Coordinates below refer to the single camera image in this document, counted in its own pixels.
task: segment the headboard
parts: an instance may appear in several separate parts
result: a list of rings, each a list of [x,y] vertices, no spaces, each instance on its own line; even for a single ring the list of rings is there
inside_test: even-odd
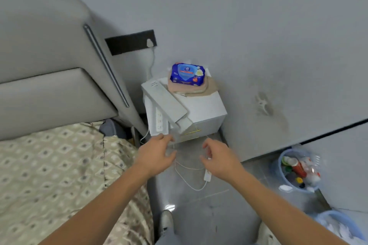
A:
[[[80,0],[0,0],[0,140],[116,117],[146,126]]]

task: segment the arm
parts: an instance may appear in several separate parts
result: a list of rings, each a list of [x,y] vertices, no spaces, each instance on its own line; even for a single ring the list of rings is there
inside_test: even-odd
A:
[[[264,187],[254,176],[246,172],[226,144],[208,138],[203,144],[203,148],[206,147],[209,157],[212,158],[207,160],[201,156],[206,169],[230,183],[252,206],[281,244],[347,244],[282,197]]]
[[[171,135],[152,137],[141,146],[131,168],[110,187],[82,208],[40,245],[100,245],[103,244],[128,202],[152,176],[163,172],[176,153],[165,156]]]

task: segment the silver metal bar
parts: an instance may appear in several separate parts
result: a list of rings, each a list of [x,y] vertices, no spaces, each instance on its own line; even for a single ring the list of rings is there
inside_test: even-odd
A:
[[[108,71],[108,74],[109,74],[111,80],[113,81],[117,92],[119,92],[119,95],[122,98],[125,106],[129,107],[128,101],[125,98],[124,93],[122,92],[122,89],[120,88],[120,85],[117,82],[117,80],[115,78],[115,75],[114,75],[113,71],[111,70],[110,65],[108,64],[108,61],[106,60],[106,57],[105,57],[100,45],[98,44],[98,42],[97,42],[97,40],[96,40],[96,38],[95,38],[95,36],[92,32],[92,29],[90,28],[90,26],[88,24],[83,25],[83,29],[86,32],[88,38],[90,39],[90,42],[92,43],[92,45],[94,47],[94,50],[97,52],[100,60],[102,61],[102,63],[104,64],[106,70]]]

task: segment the person's left hand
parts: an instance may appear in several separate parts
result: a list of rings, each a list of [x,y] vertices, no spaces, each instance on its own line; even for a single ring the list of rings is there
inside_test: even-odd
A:
[[[171,140],[174,140],[172,135],[159,134],[151,137],[146,144],[139,148],[138,157],[134,164],[147,171],[149,177],[162,173],[175,160],[176,151],[168,157],[165,155]]]

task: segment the bedsheet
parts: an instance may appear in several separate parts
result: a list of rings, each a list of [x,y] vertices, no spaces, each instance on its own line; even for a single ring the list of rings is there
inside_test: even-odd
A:
[[[62,126],[0,142],[0,244],[38,244],[133,164],[137,149],[116,136],[104,137],[100,124]],[[105,244],[153,241],[143,186]]]

